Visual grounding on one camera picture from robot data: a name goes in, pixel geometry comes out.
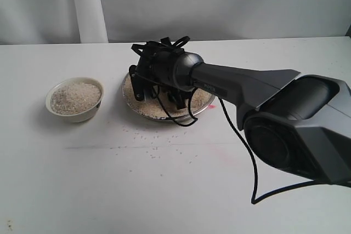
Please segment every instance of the white wall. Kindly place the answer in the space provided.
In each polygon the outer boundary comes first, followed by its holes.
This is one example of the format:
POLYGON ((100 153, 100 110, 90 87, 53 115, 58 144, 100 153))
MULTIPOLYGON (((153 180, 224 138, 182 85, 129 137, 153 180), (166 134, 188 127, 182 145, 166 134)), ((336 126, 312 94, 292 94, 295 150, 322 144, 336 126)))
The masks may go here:
MULTIPOLYGON (((341 36, 351 24, 351 0, 101 2, 109 40, 123 42, 341 36)), ((0 44, 79 41, 74 0, 0 0, 0 44)))
POLYGON ((101 0, 109 39, 343 36, 351 0, 101 0))

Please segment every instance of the white table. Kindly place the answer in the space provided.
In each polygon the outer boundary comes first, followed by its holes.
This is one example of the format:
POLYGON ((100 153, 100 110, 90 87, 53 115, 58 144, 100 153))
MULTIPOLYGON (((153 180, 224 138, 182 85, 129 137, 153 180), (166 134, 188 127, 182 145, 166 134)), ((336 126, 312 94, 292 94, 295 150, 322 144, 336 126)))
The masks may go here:
MULTIPOLYGON (((0 233, 350 233, 347 188, 312 186, 251 205, 252 164, 220 107, 190 128, 131 112, 120 90, 138 60, 130 47, 0 46, 0 233), (44 108, 47 91, 74 76, 105 87, 97 115, 75 125, 44 108)), ((186 49, 213 64, 291 68, 351 84, 348 37, 192 42, 186 49)), ((235 107, 228 109, 235 119, 235 107)), ((258 169, 259 194, 305 180, 260 161, 258 169)))

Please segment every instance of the metal plate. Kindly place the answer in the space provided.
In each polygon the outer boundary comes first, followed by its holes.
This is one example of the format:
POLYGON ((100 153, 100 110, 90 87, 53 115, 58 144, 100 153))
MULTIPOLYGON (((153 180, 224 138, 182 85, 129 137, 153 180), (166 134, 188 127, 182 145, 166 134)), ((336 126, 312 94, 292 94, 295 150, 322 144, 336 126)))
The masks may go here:
MULTIPOLYGON (((129 106, 129 108, 131 108, 135 113, 137 113, 137 114, 139 114, 139 115, 141 115, 141 116, 143 116, 143 117, 145 117, 145 118, 147 118, 147 119, 150 119, 150 120, 159 121, 159 122, 172 122, 172 120, 171 120, 169 117, 152 118, 152 117, 150 117, 150 116, 144 115, 144 114, 138 112, 136 109, 134 109, 134 108, 130 105, 130 103, 129 103, 129 101, 128 101, 128 99, 127 99, 125 93, 124 93, 124 90, 123 90, 124 83, 126 82, 128 76, 129 76, 129 74, 127 74, 127 75, 124 77, 124 79, 123 79, 123 82, 122 82, 122 94, 123 94, 123 98, 124 98, 125 102, 126 102, 127 105, 129 106)), ((199 108, 198 110, 196 110, 196 111, 193 112, 193 115, 196 116, 196 115, 198 115, 199 113, 203 112, 203 111, 213 102, 214 98, 216 98, 216 96, 211 95, 211 97, 209 98, 209 100, 208 100, 201 108, 199 108)), ((178 122, 184 122, 184 121, 190 120, 191 117, 189 116, 189 114, 187 114, 187 115, 182 115, 182 116, 174 117, 174 119, 177 120, 178 122)))

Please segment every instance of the white bowl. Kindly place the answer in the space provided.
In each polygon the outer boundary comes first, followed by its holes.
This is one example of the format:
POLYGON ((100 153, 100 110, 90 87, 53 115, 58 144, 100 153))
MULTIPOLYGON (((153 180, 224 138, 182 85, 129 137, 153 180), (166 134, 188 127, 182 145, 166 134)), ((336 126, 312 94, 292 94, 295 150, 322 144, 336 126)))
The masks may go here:
POLYGON ((59 84, 57 84, 54 88, 52 88, 48 94, 46 95, 46 108, 48 109, 49 112, 51 112, 53 115, 59 116, 61 119, 63 119, 64 121, 70 122, 70 123, 79 123, 79 122, 83 122, 86 121, 90 118, 92 118, 96 112, 98 111, 100 104, 101 104, 101 100, 103 98, 104 95, 104 88, 103 85, 98 82, 96 79, 92 79, 92 78, 87 78, 87 77, 76 77, 76 78, 71 78, 71 79, 67 79, 59 84), (87 84, 93 84, 96 87, 98 87, 101 91, 101 96, 100 99, 98 100, 98 102, 91 107, 90 109, 84 111, 84 112, 80 112, 77 113, 75 115, 61 115, 57 112, 54 112, 53 109, 51 108, 51 97, 53 96, 53 93, 70 84, 74 84, 74 83, 87 83, 87 84))

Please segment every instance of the rice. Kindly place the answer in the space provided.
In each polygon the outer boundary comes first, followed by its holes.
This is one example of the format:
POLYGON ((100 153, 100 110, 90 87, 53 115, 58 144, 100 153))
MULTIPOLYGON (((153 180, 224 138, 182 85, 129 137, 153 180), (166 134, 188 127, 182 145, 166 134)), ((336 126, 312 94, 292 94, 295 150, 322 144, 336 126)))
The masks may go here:
POLYGON ((51 108, 60 115, 75 115, 92 108, 100 99, 98 87, 88 83, 74 83, 56 90, 51 108))
MULTIPOLYGON (((145 101, 137 101, 135 99, 130 76, 127 76, 122 90, 128 105, 137 113, 153 119, 168 118, 157 99, 147 98, 145 101)), ((191 111, 195 112, 204 107, 211 96, 210 93, 198 89, 191 100, 191 111)), ((177 110, 176 105, 169 101, 166 93, 160 91, 159 97, 171 116, 179 117, 188 115, 188 108, 177 110)))

